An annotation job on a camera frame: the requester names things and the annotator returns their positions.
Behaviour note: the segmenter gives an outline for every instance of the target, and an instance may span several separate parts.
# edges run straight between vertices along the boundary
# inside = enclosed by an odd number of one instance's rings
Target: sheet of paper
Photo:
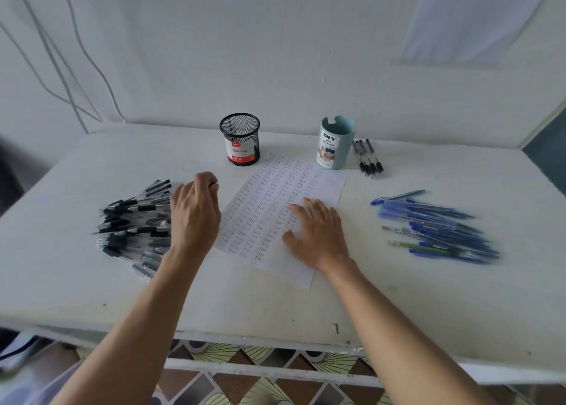
[[[541,0],[421,0],[400,60],[495,65]]]
[[[344,183],[338,171],[270,153],[223,210],[215,247],[308,289],[314,270],[293,258],[281,239],[288,229],[300,233],[289,204],[306,196],[335,206]]]

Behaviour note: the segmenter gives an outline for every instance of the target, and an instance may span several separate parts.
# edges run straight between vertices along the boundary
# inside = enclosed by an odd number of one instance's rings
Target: white cable
[[[18,49],[18,51],[20,52],[20,55],[22,55],[22,57],[25,60],[25,63],[28,64],[28,66],[30,67],[30,69],[33,72],[33,75],[36,77],[36,79],[39,81],[40,85],[52,96],[54,96],[55,98],[67,103],[67,104],[71,104],[67,99],[63,98],[61,95],[56,94],[55,92],[53,92],[51,89],[49,89],[44,81],[41,79],[41,76],[39,75],[39,72],[37,72],[37,70],[35,69],[35,66],[33,66],[31,60],[29,59],[29,57],[26,55],[25,51],[22,49],[22,47],[18,44],[18,42],[16,41],[16,39],[13,37],[13,35],[11,34],[11,32],[8,30],[8,28],[6,28],[6,26],[4,25],[4,23],[0,20],[0,29],[2,29],[4,31],[4,33],[6,34],[6,36],[8,36],[8,38],[10,39],[10,41],[12,42],[12,44],[14,44],[14,46]],[[100,119],[100,117],[95,117],[94,115],[90,114],[87,110],[85,110],[84,108],[81,108],[79,106],[77,106],[77,108],[82,111],[84,114],[88,115],[89,117],[92,117],[94,120],[98,121],[98,122],[102,122],[102,119]]]
[[[83,51],[83,53],[87,57],[88,61],[92,64],[92,66],[96,69],[98,74],[100,74],[100,76],[104,80],[104,83],[106,84],[106,87],[108,88],[108,92],[110,93],[110,97],[112,98],[112,102],[114,103],[114,108],[116,108],[116,112],[121,117],[121,119],[125,122],[126,118],[122,115],[122,112],[120,111],[120,108],[118,107],[118,103],[116,101],[116,96],[114,96],[114,92],[112,91],[112,87],[110,87],[110,83],[108,82],[108,79],[106,78],[104,73],[100,70],[98,65],[95,64],[95,61],[91,58],[91,56],[88,54],[87,49],[84,48],[83,41],[82,41],[80,34],[79,34],[79,28],[78,28],[77,23],[76,23],[75,8],[73,7],[73,3],[71,2],[71,0],[65,0],[65,1],[67,1],[67,6],[68,6],[69,12],[71,14],[71,21],[73,22],[73,29],[75,30],[76,40],[79,42],[80,49]]]
[[[65,65],[65,68],[67,68],[67,71],[69,72],[69,74],[71,74],[71,77],[73,77],[73,80],[75,80],[76,85],[79,87],[81,93],[87,99],[89,105],[91,106],[91,108],[94,110],[94,112],[98,116],[98,122],[102,122],[103,121],[102,117],[100,116],[100,114],[96,110],[95,106],[92,104],[90,98],[88,97],[87,93],[84,91],[83,87],[80,85],[79,80],[77,79],[75,73],[73,72],[73,70],[71,69],[69,64],[67,63],[67,60],[65,60],[65,58],[63,57],[62,53],[60,52],[59,48],[57,47],[57,44],[55,44],[55,41],[53,41],[53,38],[51,38],[51,36],[49,35],[49,32],[47,32],[45,27],[42,27],[41,29],[43,30],[43,33],[47,37],[49,44],[51,44],[53,46],[53,49],[55,50],[55,53],[57,53],[57,55],[59,56],[61,62],[63,62],[63,65]]]
[[[55,71],[59,75],[61,83],[63,83],[63,86],[65,87],[65,91],[67,92],[67,97],[69,99],[69,102],[71,103],[71,106],[73,107],[73,111],[75,112],[76,118],[78,119],[80,125],[83,127],[84,132],[86,134],[88,134],[87,126],[84,124],[83,119],[79,114],[79,110],[77,109],[77,106],[75,104],[75,100],[73,99],[73,95],[71,94],[71,90],[69,89],[67,81],[65,80],[65,77],[63,76],[63,73],[61,72],[59,65],[57,64],[57,61],[53,57],[53,53],[51,52],[51,49],[49,48],[49,44],[47,43],[47,40],[45,39],[45,35],[43,34],[43,31],[41,30],[41,23],[37,19],[36,14],[33,12],[33,8],[30,5],[29,1],[28,0],[22,0],[22,2],[24,3],[29,14],[31,15],[31,17],[33,19],[33,23],[35,24],[35,27],[37,29],[37,33],[39,34],[39,37],[41,38],[41,42],[43,43],[43,46],[45,47],[45,51],[47,52],[49,59],[51,59],[51,63],[55,67]]]

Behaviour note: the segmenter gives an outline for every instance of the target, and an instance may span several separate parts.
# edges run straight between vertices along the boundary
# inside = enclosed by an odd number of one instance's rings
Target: green pen
[[[410,242],[404,241],[387,241],[387,244],[391,245],[392,247],[403,247],[404,249],[426,250],[441,254],[454,254],[453,252],[450,252],[448,250],[437,249],[435,247],[427,247],[425,245],[412,244]]]

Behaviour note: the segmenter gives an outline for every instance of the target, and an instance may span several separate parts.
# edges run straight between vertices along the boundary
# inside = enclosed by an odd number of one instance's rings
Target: person's left hand
[[[211,172],[181,184],[170,199],[171,250],[204,258],[218,235],[218,180]]]

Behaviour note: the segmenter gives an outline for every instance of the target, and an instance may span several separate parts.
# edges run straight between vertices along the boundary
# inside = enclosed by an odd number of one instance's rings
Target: tabletop
[[[261,132],[259,142],[262,155],[316,164],[315,136]],[[374,147],[386,176],[369,180],[345,169],[337,207],[350,254],[369,280],[453,356],[563,366],[564,196],[519,150],[390,141]],[[223,208],[261,162],[232,165],[217,129],[115,124],[86,136],[0,219],[0,317],[108,330],[146,282],[97,248],[99,208],[158,178],[190,181],[203,170],[218,177]],[[422,201],[476,216],[470,224],[502,258],[481,266],[388,246],[396,236],[381,226],[397,223],[378,219],[369,202],[418,188],[428,191]],[[322,274],[310,289],[298,289],[216,249],[189,291],[177,334],[307,350],[360,346]]]

